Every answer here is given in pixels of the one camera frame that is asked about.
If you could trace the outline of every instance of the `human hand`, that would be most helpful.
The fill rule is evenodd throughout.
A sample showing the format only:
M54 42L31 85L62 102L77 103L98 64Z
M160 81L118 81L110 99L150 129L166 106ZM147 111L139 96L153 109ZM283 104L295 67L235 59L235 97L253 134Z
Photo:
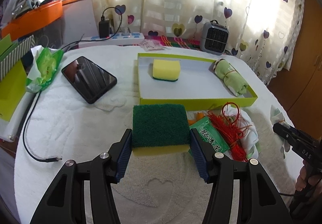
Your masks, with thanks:
M295 189L297 191L302 191L306 185L307 182L305 180L306 178L306 161L303 161L304 166L300 170L300 175L297 178L296 184L295 184ZM321 194L322 194L322 181L320 181L322 178L322 174L314 175L309 178L308 183L313 187L315 186L318 182L319 184L316 186L315 191L311 198L309 199L308 203L314 202Z

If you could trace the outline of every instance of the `red thread bundle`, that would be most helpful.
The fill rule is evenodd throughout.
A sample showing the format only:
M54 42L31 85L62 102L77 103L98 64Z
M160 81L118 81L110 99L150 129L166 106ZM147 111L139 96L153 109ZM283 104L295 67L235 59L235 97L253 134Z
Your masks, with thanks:
M231 121L229 114L226 115L224 112L224 108L229 104L236 106L238 110L234 121ZM244 133L237 125L238 119L241 118L238 105L233 102L227 102L222 108L222 115L216 116L212 111L208 111L208 117L213 126L219 131L225 142L229 145L233 159L236 161L247 161L246 153L239 144L239 139L244 137Z

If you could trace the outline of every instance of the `wooden door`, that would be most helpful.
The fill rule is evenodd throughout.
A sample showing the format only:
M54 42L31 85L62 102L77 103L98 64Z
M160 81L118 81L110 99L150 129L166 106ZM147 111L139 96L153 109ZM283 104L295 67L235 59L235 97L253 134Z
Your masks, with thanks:
M316 0L305 0L301 31L298 36L292 66L277 73L268 89L286 111L300 97L322 58L322 8Z
M309 84L288 112L297 129L318 139L322 135L322 61Z

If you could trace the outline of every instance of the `green scouring pad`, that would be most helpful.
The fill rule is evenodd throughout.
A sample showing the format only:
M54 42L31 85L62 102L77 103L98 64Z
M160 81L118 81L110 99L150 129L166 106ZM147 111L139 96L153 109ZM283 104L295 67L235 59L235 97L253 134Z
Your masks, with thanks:
M190 146L186 110L180 104L133 108L132 151L136 156L187 152Z

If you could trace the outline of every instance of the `gray space heater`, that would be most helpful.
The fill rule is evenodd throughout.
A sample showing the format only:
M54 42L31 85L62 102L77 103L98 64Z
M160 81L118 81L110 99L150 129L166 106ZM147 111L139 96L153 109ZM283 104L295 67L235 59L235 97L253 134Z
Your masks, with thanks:
M202 28L200 49L208 53L221 55L225 51L228 35L228 29L218 24L216 20L205 23Z

